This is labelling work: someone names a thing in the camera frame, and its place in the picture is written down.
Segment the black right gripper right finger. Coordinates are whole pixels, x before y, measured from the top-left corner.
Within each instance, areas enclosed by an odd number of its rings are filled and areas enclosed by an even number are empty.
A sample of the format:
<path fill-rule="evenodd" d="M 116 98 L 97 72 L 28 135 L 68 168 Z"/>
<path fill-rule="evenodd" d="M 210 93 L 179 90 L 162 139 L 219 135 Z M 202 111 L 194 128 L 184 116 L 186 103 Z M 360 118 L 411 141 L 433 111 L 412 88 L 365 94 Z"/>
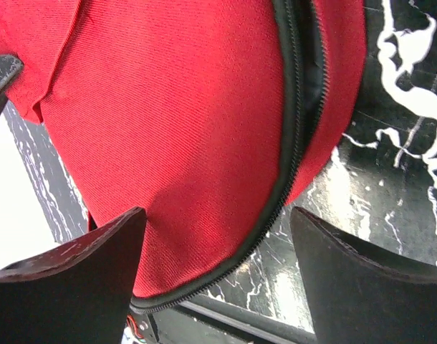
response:
<path fill-rule="evenodd" d="M 437 343 L 436 266 L 300 207 L 290 226 L 318 343 Z"/>

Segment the red student backpack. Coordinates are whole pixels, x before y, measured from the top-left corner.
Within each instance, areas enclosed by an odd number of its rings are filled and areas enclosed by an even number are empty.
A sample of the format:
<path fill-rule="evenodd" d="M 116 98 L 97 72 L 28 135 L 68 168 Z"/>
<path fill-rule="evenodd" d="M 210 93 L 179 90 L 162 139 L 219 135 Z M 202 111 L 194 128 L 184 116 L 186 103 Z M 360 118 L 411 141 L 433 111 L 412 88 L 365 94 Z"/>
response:
<path fill-rule="evenodd" d="M 361 1 L 0 1 L 6 93 L 41 123 L 91 219 L 148 214 L 133 305 L 244 261 L 350 123 Z"/>

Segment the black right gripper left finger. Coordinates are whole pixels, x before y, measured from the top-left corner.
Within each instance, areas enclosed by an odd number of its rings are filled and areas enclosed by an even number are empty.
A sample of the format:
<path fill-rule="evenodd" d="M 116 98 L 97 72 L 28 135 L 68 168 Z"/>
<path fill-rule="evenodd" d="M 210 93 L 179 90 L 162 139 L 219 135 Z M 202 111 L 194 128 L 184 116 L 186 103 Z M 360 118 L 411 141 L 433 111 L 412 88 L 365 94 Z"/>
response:
<path fill-rule="evenodd" d="M 0 343 L 120 343 L 145 233 L 131 209 L 0 270 Z"/>

